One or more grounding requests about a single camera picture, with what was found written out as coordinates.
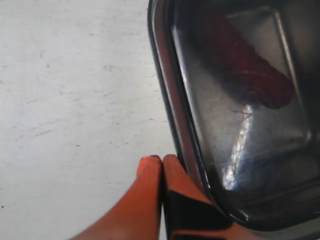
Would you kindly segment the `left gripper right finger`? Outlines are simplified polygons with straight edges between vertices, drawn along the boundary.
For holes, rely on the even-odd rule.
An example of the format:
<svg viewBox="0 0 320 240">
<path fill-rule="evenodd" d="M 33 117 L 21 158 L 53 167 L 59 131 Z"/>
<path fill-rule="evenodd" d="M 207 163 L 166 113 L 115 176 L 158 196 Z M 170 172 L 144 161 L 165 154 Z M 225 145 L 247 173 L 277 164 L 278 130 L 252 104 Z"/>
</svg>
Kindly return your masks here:
<svg viewBox="0 0 320 240">
<path fill-rule="evenodd" d="M 164 216 L 168 240 L 254 240 L 248 229 L 231 221 L 195 185 L 172 154 L 163 159 Z"/>
</svg>

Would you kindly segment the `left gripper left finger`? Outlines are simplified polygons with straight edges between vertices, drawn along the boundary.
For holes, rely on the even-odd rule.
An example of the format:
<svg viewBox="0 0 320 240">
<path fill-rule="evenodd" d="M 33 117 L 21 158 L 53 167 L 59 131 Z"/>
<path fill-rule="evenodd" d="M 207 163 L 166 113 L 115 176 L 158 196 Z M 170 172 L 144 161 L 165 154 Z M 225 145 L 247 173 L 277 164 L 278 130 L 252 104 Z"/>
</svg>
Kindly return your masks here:
<svg viewBox="0 0 320 240">
<path fill-rule="evenodd" d="M 162 161 L 143 157 L 122 198 L 74 240 L 157 240 L 161 221 Z"/>
</svg>

